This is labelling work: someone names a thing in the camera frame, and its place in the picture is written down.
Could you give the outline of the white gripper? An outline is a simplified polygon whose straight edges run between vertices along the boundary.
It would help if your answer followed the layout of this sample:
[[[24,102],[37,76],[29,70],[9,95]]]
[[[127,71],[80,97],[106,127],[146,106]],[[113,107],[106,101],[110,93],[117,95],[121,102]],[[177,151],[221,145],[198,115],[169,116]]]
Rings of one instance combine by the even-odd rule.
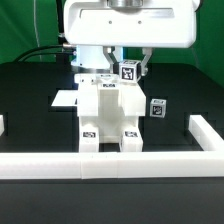
[[[140,0],[118,8],[109,0],[67,0],[64,33],[75,45],[98,45],[114,72],[116,48],[144,47],[141,75],[148,72],[152,48],[188,48],[196,40],[198,0]]]

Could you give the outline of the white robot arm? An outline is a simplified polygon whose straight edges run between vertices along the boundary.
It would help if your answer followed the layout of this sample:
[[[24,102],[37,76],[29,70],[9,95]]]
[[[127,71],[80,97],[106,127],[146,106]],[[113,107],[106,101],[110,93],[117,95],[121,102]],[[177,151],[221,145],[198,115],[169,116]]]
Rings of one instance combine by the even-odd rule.
[[[76,47],[72,63],[110,70],[125,47],[140,48],[146,64],[155,48],[188,48],[196,40],[201,0],[66,0],[64,34]]]

